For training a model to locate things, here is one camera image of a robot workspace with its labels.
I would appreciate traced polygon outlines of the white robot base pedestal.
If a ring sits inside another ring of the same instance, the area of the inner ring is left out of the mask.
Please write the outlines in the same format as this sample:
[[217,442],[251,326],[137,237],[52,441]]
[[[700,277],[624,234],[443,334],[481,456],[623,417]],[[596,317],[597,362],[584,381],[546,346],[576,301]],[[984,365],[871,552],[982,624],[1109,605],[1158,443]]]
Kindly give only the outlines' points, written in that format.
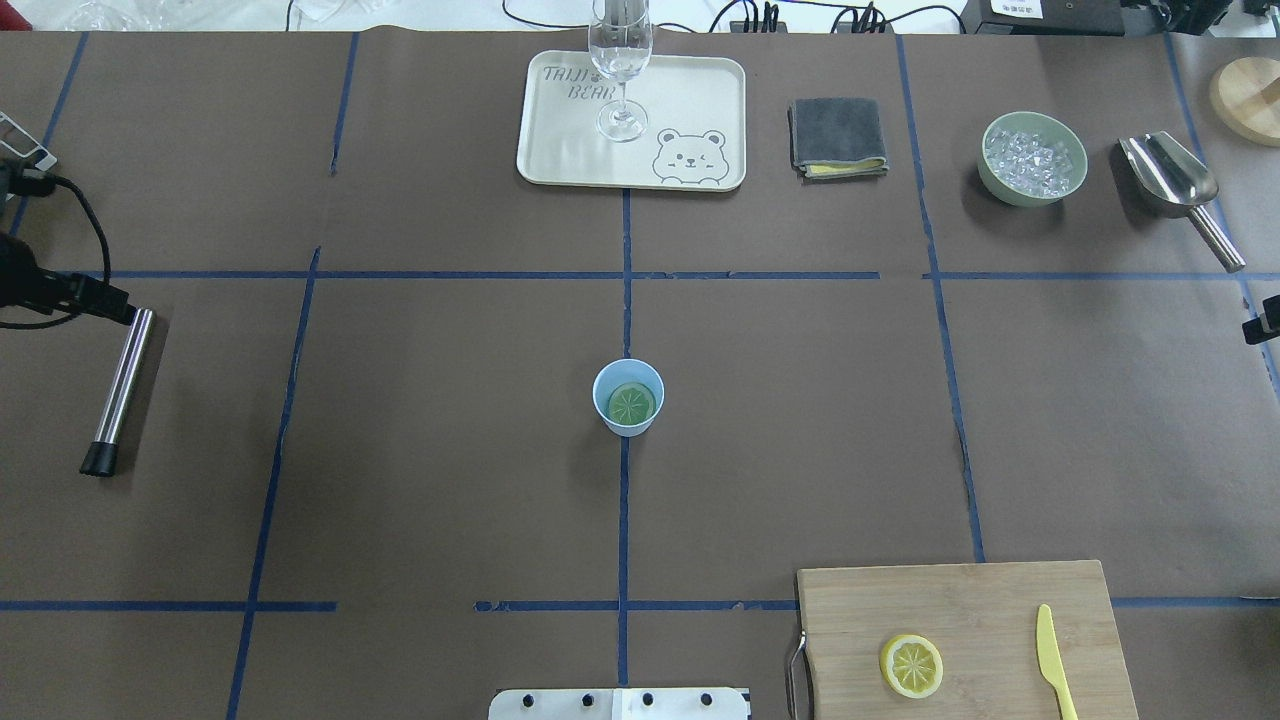
[[507,689],[489,719],[750,719],[748,691],[732,687]]

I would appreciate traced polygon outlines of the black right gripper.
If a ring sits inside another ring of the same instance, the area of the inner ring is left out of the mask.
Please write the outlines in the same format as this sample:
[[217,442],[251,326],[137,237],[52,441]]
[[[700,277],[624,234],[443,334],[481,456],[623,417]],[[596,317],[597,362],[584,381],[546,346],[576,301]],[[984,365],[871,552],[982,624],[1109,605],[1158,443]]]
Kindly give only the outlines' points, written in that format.
[[1242,324],[1242,336],[1247,345],[1257,346],[1280,336],[1280,297],[1266,299],[1256,316]]

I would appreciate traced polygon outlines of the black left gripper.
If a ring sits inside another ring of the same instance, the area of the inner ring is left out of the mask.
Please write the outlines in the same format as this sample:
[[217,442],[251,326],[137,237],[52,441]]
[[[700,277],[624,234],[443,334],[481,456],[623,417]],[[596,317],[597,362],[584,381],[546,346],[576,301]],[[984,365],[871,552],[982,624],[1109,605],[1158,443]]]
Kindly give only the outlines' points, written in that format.
[[[3,195],[47,197],[68,184],[67,178],[27,161],[3,163]],[[137,314],[127,291],[91,275],[73,275],[70,291],[69,279],[41,268],[29,245],[8,233],[1,234],[1,305],[49,316],[45,322],[3,322],[1,328],[6,331],[49,329],[79,315],[131,325]],[[61,316],[52,319],[55,313]]]

